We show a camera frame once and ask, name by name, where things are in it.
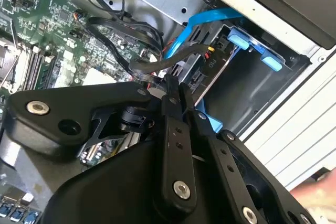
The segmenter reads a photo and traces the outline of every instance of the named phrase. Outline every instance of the blue usb port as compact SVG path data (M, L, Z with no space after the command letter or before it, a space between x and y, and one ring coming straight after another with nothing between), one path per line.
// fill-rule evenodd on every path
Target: blue usb port
M30 212L27 217L25 218L25 220L23 221L23 224L34 224L35 221L37 220L38 217L38 212Z
M13 222L19 222L24 214L25 214L24 209L16 208L9 219Z
M7 215L9 215L12 207L12 204L3 203L0 207L0 217L6 217Z

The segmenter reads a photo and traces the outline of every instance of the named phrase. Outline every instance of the screw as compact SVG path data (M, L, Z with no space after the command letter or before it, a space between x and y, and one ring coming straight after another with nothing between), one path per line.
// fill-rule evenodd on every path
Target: screw
M320 56L320 58L318 59L318 62L325 62L326 59L327 59L326 56L325 56L325 55L322 55L322 56Z
M50 110L47 104L45 104L44 102L40 102L40 101L29 102L26 108L31 114L35 114L35 115L45 115Z
M173 189L176 195L178 195L181 199L190 198L190 189L183 181L176 181L173 185Z
M169 98L170 102L177 105L177 101L174 98Z
M301 214L301 218L303 219L303 221L306 223L306 224L311 224L309 219L304 215L304 214Z
M232 136L231 133L227 133L226 136L227 136L231 141L233 141L233 140L235 139L235 137Z
M141 95L146 95L146 92L143 91L142 89L138 89L138 93L141 94Z
M257 216L254 214L254 212L249 209L248 207L243 207L243 215L245 219L250 223L250 224L257 224Z
M203 113L198 113L198 116L203 119L203 120L206 120L206 116L203 114Z

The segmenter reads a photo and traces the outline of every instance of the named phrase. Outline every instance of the black plastic arm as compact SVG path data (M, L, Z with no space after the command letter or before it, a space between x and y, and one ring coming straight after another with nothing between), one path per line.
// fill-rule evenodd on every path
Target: black plastic arm
M19 145L65 160L75 158L91 136L92 115L98 109L145 107L150 100L135 82L18 92L7 101L3 128ZM45 103L49 111L30 113L27 105L32 101Z

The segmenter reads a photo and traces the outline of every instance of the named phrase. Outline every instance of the usb port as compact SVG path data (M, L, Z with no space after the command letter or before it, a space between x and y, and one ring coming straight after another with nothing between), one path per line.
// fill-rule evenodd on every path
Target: usb port
M23 208L16 208L9 219L13 222L19 222L24 214L25 210Z

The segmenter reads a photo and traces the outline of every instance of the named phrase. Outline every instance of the motherboard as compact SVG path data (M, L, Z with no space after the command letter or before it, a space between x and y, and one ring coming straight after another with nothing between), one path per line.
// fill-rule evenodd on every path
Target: motherboard
M19 90L59 88L131 80L111 52L91 37L74 17L89 13L70 0L0 0L0 112L6 98ZM11 45L15 28L21 51ZM146 44L109 28L98 27L126 60L150 57Z

